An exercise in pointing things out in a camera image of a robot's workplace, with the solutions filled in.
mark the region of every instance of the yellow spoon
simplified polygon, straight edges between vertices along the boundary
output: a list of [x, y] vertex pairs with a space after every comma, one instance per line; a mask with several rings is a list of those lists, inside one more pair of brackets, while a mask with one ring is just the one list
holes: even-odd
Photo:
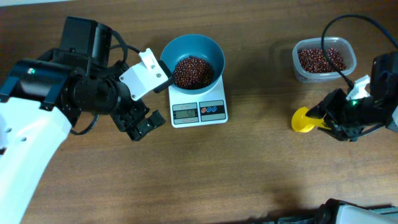
[[292, 118], [292, 128], [296, 132], [307, 133], [315, 126], [330, 129], [325, 126], [323, 119], [309, 118], [305, 114], [309, 111], [305, 106], [298, 109]]

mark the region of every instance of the blue bowl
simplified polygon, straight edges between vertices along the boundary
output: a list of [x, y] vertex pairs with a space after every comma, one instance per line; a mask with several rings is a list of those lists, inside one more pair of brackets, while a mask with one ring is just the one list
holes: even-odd
[[170, 71], [174, 72], [175, 66], [179, 61], [194, 56], [206, 60], [214, 70], [213, 81], [210, 85], [198, 90], [186, 90], [172, 85], [177, 91], [198, 95], [206, 93], [214, 88], [217, 81], [221, 78], [225, 68], [225, 57], [223, 50], [219, 45], [207, 36], [200, 34], [187, 34], [172, 40], [163, 49], [160, 59], [166, 64]]

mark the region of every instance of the clear plastic container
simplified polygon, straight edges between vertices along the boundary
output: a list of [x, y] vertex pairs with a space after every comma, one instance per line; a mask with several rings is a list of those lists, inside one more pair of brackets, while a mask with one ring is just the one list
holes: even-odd
[[[343, 72], [344, 75], [351, 74], [356, 67], [356, 57], [348, 41], [341, 37], [325, 37], [325, 49], [329, 48], [334, 48], [340, 52], [347, 66], [347, 69], [341, 72]], [[310, 73], [305, 71], [299, 60], [299, 50], [302, 49], [321, 49], [321, 38], [302, 40], [293, 48], [294, 73], [300, 82], [319, 83], [341, 78], [337, 72]]]

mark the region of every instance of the brown wood surface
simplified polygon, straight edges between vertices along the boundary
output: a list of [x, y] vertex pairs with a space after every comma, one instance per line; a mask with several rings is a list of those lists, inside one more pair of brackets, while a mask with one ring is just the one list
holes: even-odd
[[[317, 208], [328, 198], [398, 205], [398, 134], [380, 130], [338, 142], [313, 130], [292, 131], [301, 106], [314, 106], [342, 79], [301, 84], [292, 48], [319, 37], [328, 21], [372, 16], [398, 37], [395, 1], [75, 1], [0, 8], [1, 81], [20, 58], [57, 47], [68, 15], [120, 32], [157, 57], [173, 38], [199, 33], [224, 50], [226, 124], [174, 129], [169, 96], [144, 97], [168, 122], [140, 142], [101, 116], [85, 136], [69, 136], [47, 166], [23, 223], [219, 223]], [[348, 40], [370, 74], [375, 56], [393, 46], [375, 28], [349, 19], [329, 35]], [[113, 52], [111, 61], [120, 58]], [[130, 53], [129, 64], [138, 61]], [[78, 128], [90, 122], [81, 117]]]

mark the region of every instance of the digital scale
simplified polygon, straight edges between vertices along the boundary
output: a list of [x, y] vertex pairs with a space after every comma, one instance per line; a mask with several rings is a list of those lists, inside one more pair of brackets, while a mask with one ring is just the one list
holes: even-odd
[[188, 94], [196, 90], [183, 90], [175, 85], [169, 86], [173, 127], [186, 128], [227, 122], [228, 112], [223, 77], [220, 76], [213, 86], [208, 87], [209, 89], [204, 93]]

